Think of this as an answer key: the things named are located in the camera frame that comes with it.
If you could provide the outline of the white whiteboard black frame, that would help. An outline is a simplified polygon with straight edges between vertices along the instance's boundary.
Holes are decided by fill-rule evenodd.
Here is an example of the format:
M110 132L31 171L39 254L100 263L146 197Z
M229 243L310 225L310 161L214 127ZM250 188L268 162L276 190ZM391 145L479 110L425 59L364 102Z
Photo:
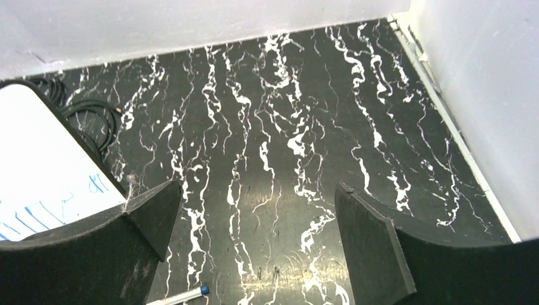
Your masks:
M36 90L1 86L1 240L20 241L124 202Z

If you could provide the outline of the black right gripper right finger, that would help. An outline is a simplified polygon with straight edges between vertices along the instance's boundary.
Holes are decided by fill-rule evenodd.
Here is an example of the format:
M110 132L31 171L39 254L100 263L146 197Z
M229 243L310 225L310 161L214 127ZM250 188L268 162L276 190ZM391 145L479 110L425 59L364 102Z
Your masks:
M344 183L334 201L357 304L538 303L538 240L453 233Z

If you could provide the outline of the blue marker cap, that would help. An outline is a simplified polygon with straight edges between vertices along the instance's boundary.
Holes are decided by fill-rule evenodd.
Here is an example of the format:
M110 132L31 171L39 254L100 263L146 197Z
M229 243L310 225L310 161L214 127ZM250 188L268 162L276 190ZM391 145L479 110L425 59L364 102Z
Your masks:
M200 294L201 295L208 295L210 293L210 288L208 285L201 285L200 286Z

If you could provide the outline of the white whiteboard marker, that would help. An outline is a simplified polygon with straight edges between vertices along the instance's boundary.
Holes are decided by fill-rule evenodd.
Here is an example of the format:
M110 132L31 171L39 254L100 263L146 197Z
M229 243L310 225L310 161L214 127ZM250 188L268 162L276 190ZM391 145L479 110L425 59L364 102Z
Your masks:
M183 304L188 301L192 301L194 299L198 299L200 297L203 297L204 295L200 294L200 287L194 288L192 290L188 290L186 292L173 295L168 298L156 300L153 302L148 303L147 305L174 305L174 304Z

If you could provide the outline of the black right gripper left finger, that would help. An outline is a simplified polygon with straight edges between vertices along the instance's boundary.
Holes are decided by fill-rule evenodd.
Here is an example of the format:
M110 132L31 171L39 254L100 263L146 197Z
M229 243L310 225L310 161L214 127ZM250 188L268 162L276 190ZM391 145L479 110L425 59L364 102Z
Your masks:
M176 180L71 224L1 242L2 304L145 304L182 199Z

